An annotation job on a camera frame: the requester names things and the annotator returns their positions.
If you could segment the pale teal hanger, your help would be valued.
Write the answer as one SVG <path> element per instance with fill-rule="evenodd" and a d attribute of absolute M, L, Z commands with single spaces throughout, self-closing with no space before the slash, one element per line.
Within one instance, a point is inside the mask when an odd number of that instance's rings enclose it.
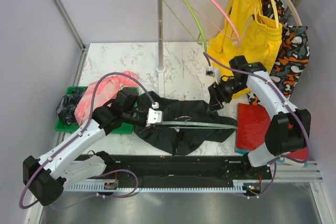
<path fill-rule="evenodd" d="M 229 124 L 192 122 L 192 121 L 162 121 L 161 123 L 159 123 L 159 125 L 163 125 L 173 129 L 216 129 L 216 130 L 238 129 L 237 126 Z"/>

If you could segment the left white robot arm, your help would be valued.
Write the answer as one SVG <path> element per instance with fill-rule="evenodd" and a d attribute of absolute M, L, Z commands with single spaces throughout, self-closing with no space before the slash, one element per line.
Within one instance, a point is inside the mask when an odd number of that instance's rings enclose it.
<path fill-rule="evenodd" d="M 115 165 L 107 153 L 94 154 L 85 161 L 76 159 L 123 123 L 147 126 L 152 108 L 136 108 L 137 99 L 137 91 L 122 89 L 114 99 L 95 108 L 89 119 L 61 144 L 38 158 L 27 157 L 23 162 L 24 191 L 31 192 L 38 203 L 48 206 L 73 184 L 99 175 L 111 178 Z"/>

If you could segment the dark navy shorts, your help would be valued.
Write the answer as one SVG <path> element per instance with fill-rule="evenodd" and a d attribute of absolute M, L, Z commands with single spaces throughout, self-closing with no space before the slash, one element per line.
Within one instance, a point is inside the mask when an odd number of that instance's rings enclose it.
<path fill-rule="evenodd" d="M 174 129 L 171 126 L 134 127 L 134 133 L 155 148 L 172 155 L 185 156 L 198 149 L 205 141 L 222 143 L 236 130 L 235 119 L 220 116 L 216 111 L 208 111 L 208 103 L 203 100 L 186 100 L 162 98 L 154 91 L 149 94 L 159 103 L 164 121 L 188 121 L 231 126 L 230 129 L 191 129 L 190 127 Z"/>

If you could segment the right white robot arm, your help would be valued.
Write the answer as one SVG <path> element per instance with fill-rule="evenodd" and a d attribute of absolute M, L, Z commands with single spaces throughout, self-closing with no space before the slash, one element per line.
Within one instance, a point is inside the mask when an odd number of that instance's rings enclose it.
<path fill-rule="evenodd" d="M 248 63 L 245 56 L 236 56 L 226 66 L 204 53 L 207 60 L 233 72 L 226 80 L 219 78 L 209 87 L 209 111 L 218 111 L 230 103 L 233 95 L 249 88 L 257 95 L 268 112 L 270 124 L 264 142 L 244 155 L 241 174 L 248 179 L 259 173 L 259 167 L 272 164 L 280 158 L 304 164 L 311 155 L 309 139 L 311 114 L 291 103 L 274 82 L 261 62 Z"/>

